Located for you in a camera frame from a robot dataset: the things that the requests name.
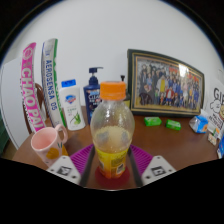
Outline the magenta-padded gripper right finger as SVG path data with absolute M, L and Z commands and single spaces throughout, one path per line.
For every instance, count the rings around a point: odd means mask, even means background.
M 152 156 L 143 149 L 131 145 L 128 150 L 137 187 L 142 187 L 176 171 L 161 155 Z

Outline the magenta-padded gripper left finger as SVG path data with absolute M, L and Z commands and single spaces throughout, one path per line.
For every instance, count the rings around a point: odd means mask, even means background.
M 74 184 L 85 187 L 95 154 L 91 144 L 71 156 L 61 156 L 47 171 Z

